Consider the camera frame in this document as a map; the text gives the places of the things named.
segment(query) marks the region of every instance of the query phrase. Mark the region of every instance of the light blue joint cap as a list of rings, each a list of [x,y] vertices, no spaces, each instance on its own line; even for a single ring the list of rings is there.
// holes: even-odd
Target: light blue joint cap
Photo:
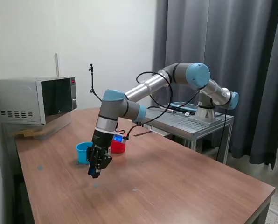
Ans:
[[[209,68],[202,63],[193,63],[186,70],[186,80],[192,89],[200,89],[209,83]]]
[[[139,113],[136,117],[136,119],[134,120],[134,122],[138,122],[138,121],[143,121],[146,115],[146,107],[143,105],[140,105],[139,108]]]
[[[237,103],[238,103],[238,93],[233,92],[232,95],[231,95],[231,100],[230,100],[230,103],[229,103],[228,110],[235,109],[236,106],[237,106]]]
[[[119,101],[125,98],[125,94],[118,90],[106,90],[103,95],[103,101]]]

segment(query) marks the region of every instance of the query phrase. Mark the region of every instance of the cart leg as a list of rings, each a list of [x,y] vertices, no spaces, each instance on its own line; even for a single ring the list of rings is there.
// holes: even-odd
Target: cart leg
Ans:
[[[218,152],[217,161],[226,164],[229,142],[231,137],[232,124],[225,126],[222,136],[220,151]]]

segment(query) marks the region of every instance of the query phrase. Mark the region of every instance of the red cup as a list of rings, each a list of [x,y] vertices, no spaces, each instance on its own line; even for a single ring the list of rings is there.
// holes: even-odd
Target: red cup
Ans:
[[[111,142],[111,153],[124,153],[125,152],[125,143],[121,143],[112,139]]]

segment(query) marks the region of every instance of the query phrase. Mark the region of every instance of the black cable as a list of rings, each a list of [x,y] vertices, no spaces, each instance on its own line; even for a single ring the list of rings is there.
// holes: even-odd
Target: black cable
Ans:
[[[137,81],[137,83],[139,84],[140,82],[138,81],[138,78],[140,77],[140,74],[136,77],[136,81]],[[164,108],[166,108],[165,106],[163,106],[163,105],[161,105],[161,104],[159,104],[153,97],[152,97],[152,95],[149,95],[150,96],[150,98],[153,100],[153,102],[155,102],[155,104],[157,104],[157,105],[159,105],[159,106],[161,106],[161,107],[164,107]]]
[[[197,93],[195,93],[195,95],[194,95],[188,102],[186,102],[186,103],[184,103],[183,105],[180,105],[180,106],[178,106],[178,107],[175,107],[175,108],[173,108],[173,109],[175,110],[175,109],[181,108],[181,107],[187,105],[188,103],[190,103],[191,100],[194,99],[195,96],[199,93],[199,91],[200,91],[200,90],[198,90]]]
[[[120,131],[117,131],[117,130],[115,130],[116,132],[118,132],[118,133],[120,133],[120,134],[124,134],[125,133],[125,130],[124,129],[122,129],[122,130],[120,130]]]
[[[140,82],[138,81],[138,78],[139,78],[139,77],[140,77],[140,74],[136,77],[136,81],[137,81],[138,84],[140,83]],[[200,91],[200,90],[198,90],[197,93],[196,93],[188,102],[184,103],[184,104],[181,105],[181,106],[175,107],[175,108],[173,108],[173,109],[177,111],[177,109],[179,109],[180,107],[183,107],[183,106],[187,105],[188,103],[190,103],[191,100],[194,99],[194,97],[199,93],[199,91]],[[149,96],[150,96],[150,98],[153,100],[153,102],[154,102],[155,104],[157,104],[157,105],[159,105],[159,106],[161,106],[161,107],[166,108],[165,106],[159,104],[159,103],[152,97],[152,95],[149,95]]]
[[[159,109],[158,106],[149,106],[147,109],[150,109],[150,108],[157,108],[157,109]]]
[[[99,99],[99,101],[102,102],[101,98],[96,94],[96,92],[94,91],[94,88],[93,88],[93,64],[90,64],[90,69],[88,69],[88,71],[91,71],[91,90],[90,90],[90,93],[95,95]]]
[[[170,89],[170,93],[171,93],[171,94],[170,94],[170,101],[169,101],[168,107],[165,107],[165,110],[164,110],[159,116],[157,116],[157,117],[155,117],[155,118],[153,118],[153,119],[151,119],[151,120],[149,120],[149,121],[147,121],[147,122],[141,123],[141,125],[145,125],[145,124],[147,124],[147,123],[149,123],[149,122],[152,122],[152,121],[158,119],[159,117],[161,117],[164,113],[166,113],[166,111],[168,110],[170,104],[172,103],[172,97],[173,97],[173,90],[172,90],[172,87],[171,87],[169,81],[168,81],[163,75],[161,75],[161,74],[159,74],[159,73],[157,73],[157,72],[153,72],[153,71],[145,71],[145,72],[140,73],[140,74],[136,77],[136,81],[138,81],[138,78],[139,78],[140,76],[142,76],[143,74],[156,74],[156,75],[161,76],[161,77],[162,77],[163,79],[165,79],[166,82],[168,83],[168,86],[169,86],[169,89]],[[128,134],[126,135],[126,139],[129,139],[129,136],[130,136],[131,131],[132,131],[135,127],[137,127],[137,126],[139,126],[139,125],[134,125],[133,127],[131,127],[131,129],[129,130]]]
[[[227,115],[227,109],[225,109],[224,126],[223,126],[223,130],[222,130],[222,136],[221,136],[221,139],[220,139],[220,144],[219,144],[219,149],[218,149],[218,153],[217,153],[217,158],[215,159],[216,161],[218,161],[218,155],[219,155],[219,152],[220,152],[220,146],[221,146],[222,138],[223,138],[223,134],[224,134],[225,124],[226,124],[226,115]]]

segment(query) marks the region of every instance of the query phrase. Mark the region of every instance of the wooden table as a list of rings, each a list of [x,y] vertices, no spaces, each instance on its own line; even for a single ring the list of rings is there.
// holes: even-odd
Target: wooden table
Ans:
[[[92,179],[75,146],[91,140],[97,115],[73,111],[48,140],[16,140],[36,224],[264,223],[274,187],[142,127]]]

